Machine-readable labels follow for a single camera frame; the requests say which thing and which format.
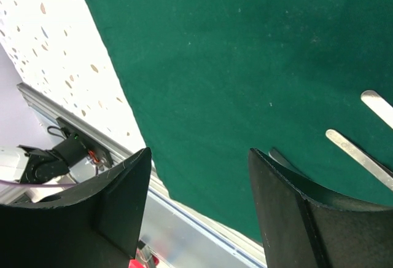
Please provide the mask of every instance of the black cable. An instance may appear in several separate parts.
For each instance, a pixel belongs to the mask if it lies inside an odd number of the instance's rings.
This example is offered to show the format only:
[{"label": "black cable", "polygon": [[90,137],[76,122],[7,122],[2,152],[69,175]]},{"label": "black cable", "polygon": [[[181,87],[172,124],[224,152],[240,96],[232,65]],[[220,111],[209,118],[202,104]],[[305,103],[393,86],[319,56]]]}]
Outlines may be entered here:
[{"label": "black cable", "polygon": [[55,129],[55,130],[60,131],[61,133],[64,133],[64,131],[61,128],[55,127],[54,125],[50,125],[49,127],[47,127],[47,132],[48,132],[49,135],[60,137],[60,138],[62,138],[64,140],[66,139],[66,137],[64,137],[63,135],[59,135],[59,134],[53,133],[51,131],[51,129]]}]

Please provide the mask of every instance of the metal frame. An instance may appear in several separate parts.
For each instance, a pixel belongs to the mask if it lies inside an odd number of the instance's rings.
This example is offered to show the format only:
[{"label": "metal frame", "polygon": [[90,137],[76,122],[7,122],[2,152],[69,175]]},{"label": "metal frame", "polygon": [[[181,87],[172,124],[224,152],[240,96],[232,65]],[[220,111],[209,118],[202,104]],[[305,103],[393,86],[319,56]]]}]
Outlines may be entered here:
[{"label": "metal frame", "polygon": [[[61,116],[108,148],[115,164],[132,155],[28,85],[19,84],[18,89],[29,106],[49,121],[54,123]],[[141,239],[163,260],[163,264],[170,267],[267,267],[260,245],[171,200],[155,169],[150,179]]]}]

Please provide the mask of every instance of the green felt surface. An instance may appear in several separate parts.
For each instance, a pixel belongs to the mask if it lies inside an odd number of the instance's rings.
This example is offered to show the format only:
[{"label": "green felt surface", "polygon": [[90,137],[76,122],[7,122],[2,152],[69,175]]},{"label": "green felt surface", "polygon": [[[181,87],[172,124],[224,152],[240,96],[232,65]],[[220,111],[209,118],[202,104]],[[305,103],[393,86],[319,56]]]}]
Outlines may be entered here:
[{"label": "green felt surface", "polygon": [[393,205],[326,137],[393,168],[393,0],[86,0],[171,196],[259,239],[247,151],[276,147],[318,183]]}]

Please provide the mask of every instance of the metal strip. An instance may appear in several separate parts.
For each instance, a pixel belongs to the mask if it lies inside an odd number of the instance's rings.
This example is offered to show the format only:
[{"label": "metal strip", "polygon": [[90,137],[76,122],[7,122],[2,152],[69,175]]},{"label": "metal strip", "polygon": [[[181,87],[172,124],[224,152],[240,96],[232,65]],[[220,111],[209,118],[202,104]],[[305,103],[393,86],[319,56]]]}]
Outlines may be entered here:
[{"label": "metal strip", "polygon": [[375,178],[383,183],[387,188],[393,191],[393,178],[375,162],[371,157],[366,155],[358,147],[353,145],[348,139],[336,130],[329,129],[326,131],[326,137],[343,150],[347,155],[352,157],[356,162],[368,170]]},{"label": "metal strip", "polygon": [[360,99],[390,128],[393,128],[393,107],[384,98],[376,91],[367,90],[362,93]]},{"label": "metal strip", "polygon": [[310,179],[307,175],[305,175],[302,171],[299,169],[295,168],[289,160],[287,160],[276,148],[272,148],[269,150],[269,157],[273,159],[275,162],[278,164],[282,165],[284,168],[287,168],[288,170],[291,170],[295,173],[298,173],[302,175],[303,177]]},{"label": "metal strip", "polygon": [[[52,122],[61,116],[108,148],[115,163],[132,155],[28,85],[22,83],[18,89],[33,109]],[[167,265],[176,268],[266,267],[260,245],[171,200],[155,171],[150,179],[141,238]]]}]

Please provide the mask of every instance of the red wire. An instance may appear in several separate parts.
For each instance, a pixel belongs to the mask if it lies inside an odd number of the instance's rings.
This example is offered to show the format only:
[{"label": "red wire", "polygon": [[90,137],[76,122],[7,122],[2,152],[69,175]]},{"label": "red wire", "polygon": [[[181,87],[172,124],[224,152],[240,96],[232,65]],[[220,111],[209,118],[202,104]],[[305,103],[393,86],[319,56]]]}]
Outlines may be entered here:
[{"label": "red wire", "polygon": [[87,152],[88,152],[88,155],[90,155],[90,157],[93,159],[94,163],[99,164],[99,159],[97,159],[95,153],[91,150],[88,150]]}]

